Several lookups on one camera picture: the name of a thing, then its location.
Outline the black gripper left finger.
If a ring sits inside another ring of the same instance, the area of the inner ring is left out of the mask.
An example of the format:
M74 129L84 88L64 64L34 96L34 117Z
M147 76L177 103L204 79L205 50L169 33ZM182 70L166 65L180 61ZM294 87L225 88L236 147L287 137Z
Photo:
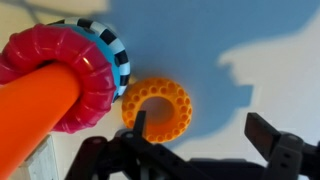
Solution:
M139 111L136 115L133 131L140 135L144 135L144 129L145 129L145 122L146 122L146 112L145 111Z

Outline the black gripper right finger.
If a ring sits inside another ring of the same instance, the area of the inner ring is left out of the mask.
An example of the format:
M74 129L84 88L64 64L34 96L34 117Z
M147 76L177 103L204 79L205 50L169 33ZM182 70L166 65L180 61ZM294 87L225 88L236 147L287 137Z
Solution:
M258 113L247 114L244 134L260 155L268 161L281 133Z

